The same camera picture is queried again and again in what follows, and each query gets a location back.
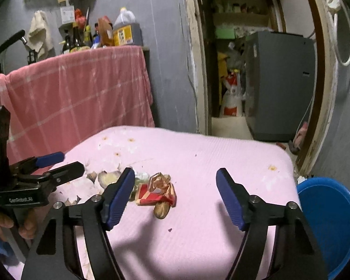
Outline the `red orange snack wrapper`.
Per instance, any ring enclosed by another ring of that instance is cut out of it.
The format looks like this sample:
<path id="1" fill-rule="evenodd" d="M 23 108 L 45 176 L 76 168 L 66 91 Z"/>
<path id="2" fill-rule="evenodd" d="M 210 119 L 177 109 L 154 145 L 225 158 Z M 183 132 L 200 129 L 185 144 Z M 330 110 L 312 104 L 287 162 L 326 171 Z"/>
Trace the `red orange snack wrapper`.
<path id="1" fill-rule="evenodd" d="M 170 175 L 156 173 L 147 183 L 138 185 L 135 200 L 137 205 L 156 205 L 166 202 L 171 207 L 176 206 L 177 195 Z"/>

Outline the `brown potato piece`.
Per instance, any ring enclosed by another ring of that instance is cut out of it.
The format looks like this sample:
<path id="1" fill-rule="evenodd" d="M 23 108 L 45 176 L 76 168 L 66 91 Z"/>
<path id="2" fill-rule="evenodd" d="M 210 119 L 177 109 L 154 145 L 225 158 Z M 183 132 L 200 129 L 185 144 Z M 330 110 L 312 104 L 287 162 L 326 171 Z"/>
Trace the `brown potato piece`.
<path id="1" fill-rule="evenodd" d="M 168 202 L 158 202 L 154 207 L 154 216 L 157 219 L 164 219 L 170 211 L 170 204 Z"/>

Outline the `white green wrapper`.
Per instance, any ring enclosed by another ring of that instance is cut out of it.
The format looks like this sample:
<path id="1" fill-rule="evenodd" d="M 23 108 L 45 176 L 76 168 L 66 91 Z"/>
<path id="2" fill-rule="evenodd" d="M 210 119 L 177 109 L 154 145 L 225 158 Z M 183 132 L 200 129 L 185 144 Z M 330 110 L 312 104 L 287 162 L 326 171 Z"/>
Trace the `white green wrapper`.
<path id="1" fill-rule="evenodd" d="M 148 173 L 140 173 L 140 172 L 135 173 L 134 187 L 133 187 L 131 194 L 129 196 L 130 202 L 135 200 L 136 193 L 138 191 L 138 187 L 142 184 L 147 184 L 149 178 L 150 178 L 150 175 Z"/>

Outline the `brown dry peel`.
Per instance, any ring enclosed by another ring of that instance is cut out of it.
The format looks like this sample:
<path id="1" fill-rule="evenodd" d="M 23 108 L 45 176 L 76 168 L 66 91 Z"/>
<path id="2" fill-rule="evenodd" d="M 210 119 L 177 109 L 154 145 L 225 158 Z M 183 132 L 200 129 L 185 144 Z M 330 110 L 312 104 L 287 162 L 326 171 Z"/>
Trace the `brown dry peel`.
<path id="1" fill-rule="evenodd" d="M 92 183 L 95 183 L 95 180 L 97 179 L 98 174 L 97 174 L 95 171 L 93 171 L 93 172 L 91 172 L 91 173 L 88 173 L 88 174 L 86 175 L 86 177 L 87 177 Z"/>

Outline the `blue plastic bucket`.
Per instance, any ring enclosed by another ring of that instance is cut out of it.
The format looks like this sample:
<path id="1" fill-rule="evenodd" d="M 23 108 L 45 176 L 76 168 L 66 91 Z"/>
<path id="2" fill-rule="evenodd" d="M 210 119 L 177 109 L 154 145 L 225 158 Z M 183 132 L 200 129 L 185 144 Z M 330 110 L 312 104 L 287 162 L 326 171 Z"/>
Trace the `blue plastic bucket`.
<path id="1" fill-rule="evenodd" d="M 336 279 L 350 261 L 350 190 L 335 179 L 314 177 L 298 184 L 297 192 L 328 278 Z"/>

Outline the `red plaid cloth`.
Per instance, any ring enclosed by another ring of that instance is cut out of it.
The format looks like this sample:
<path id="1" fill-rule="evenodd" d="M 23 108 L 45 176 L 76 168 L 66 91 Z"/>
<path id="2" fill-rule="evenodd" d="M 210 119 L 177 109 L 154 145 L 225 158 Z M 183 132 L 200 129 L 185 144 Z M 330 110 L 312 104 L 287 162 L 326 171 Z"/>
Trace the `red plaid cloth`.
<path id="1" fill-rule="evenodd" d="M 68 152 L 112 126 L 153 127 L 152 102 L 138 46 L 74 52 L 0 74 L 9 162 Z"/>

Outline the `pink cloth on table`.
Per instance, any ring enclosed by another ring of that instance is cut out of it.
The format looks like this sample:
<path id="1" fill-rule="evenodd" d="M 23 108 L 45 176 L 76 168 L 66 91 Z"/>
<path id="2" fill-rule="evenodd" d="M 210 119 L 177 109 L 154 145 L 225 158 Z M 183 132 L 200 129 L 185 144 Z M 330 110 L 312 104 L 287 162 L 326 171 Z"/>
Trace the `pink cloth on table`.
<path id="1" fill-rule="evenodd" d="M 108 232 L 126 279 L 226 278 L 243 234 L 217 189 L 220 168 L 268 203 L 298 200 L 289 155 L 268 143 L 117 126 L 71 149 L 65 163 L 75 161 L 87 173 L 130 167 L 171 177 L 177 202 L 165 219 L 157 219 L 150 206 L 130 202 Z"/>

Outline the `beige hanging towel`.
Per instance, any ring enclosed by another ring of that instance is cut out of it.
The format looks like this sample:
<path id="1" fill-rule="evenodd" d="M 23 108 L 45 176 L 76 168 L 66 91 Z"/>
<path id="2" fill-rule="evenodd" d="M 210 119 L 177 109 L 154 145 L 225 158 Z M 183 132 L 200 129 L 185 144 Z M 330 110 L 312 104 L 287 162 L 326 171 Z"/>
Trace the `beige hanging towel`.
<path id="1" fill-rule="evenodd" d="M 46 12 L 38 10 L 34 13 L 26 40 L 27 47 L 35 50 L 38 60 L 48 57 L 53 49 L 53 41 Z"/>

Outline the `dark sauce bottle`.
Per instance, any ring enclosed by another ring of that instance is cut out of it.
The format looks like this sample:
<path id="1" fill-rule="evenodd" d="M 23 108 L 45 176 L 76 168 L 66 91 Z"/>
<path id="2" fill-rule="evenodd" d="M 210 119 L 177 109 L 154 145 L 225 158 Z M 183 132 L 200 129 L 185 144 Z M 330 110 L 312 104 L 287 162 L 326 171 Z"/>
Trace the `dark sauce bottle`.
<path id="1" fill-rule="evenodd" d="M 79 51 L 82 47 L 84 47 L 84 43 L 80 38 L 79 26 L 76 22 L 74 22 L 73 23 L 73 42 L 71 44 L 70 53 Z"/>

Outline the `brown snack bag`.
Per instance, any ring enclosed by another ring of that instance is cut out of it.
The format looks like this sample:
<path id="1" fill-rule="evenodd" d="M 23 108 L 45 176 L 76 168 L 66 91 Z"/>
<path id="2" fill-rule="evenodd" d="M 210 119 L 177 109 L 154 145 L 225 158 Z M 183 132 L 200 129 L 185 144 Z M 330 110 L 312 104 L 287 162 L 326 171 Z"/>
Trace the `brown snack bag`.
<path id="1" fill-rule="evenodd" d="M 98 19 L 101 46 L 114 46 L 113 28 L 107 16 Z"/>

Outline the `large oil jug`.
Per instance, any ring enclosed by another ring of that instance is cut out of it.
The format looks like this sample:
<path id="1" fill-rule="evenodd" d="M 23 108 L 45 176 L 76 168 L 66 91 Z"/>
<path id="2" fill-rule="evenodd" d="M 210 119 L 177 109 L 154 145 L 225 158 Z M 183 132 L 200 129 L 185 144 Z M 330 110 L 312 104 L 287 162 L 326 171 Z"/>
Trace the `large oil jug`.
<path id="1" fill-rule="evenodd" d="M 143 46 L 140 24 L 132 11 L 122 7 L 119 16 L 113 24 L 113 39 L 115 46 Z"/>

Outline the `red white rice bag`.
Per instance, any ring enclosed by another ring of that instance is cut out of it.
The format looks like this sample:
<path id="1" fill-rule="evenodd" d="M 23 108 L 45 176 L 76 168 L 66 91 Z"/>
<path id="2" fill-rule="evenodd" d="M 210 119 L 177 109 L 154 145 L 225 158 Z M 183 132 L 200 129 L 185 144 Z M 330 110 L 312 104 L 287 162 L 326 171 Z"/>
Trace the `red white rice bag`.
<path id="1" fill-rule="evenodd" d="M 226 77 L 221 79 L 226 89 L 220 105 L 220 117 L 243 115 L 243 93 L 240 82 L 240 70 L 234 69 Z"/>

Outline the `white box on wall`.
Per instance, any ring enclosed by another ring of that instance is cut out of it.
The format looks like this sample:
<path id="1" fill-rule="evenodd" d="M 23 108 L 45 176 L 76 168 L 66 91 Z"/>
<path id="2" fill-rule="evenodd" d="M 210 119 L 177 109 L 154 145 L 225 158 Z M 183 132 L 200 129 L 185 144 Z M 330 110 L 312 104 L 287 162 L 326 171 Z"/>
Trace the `white box on wall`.
<path id="1" fill-rule="evenodd" d="M 60 7 L 60 23 L 62 25 L 70 24 L 75 21 L 74 6 Z"/>

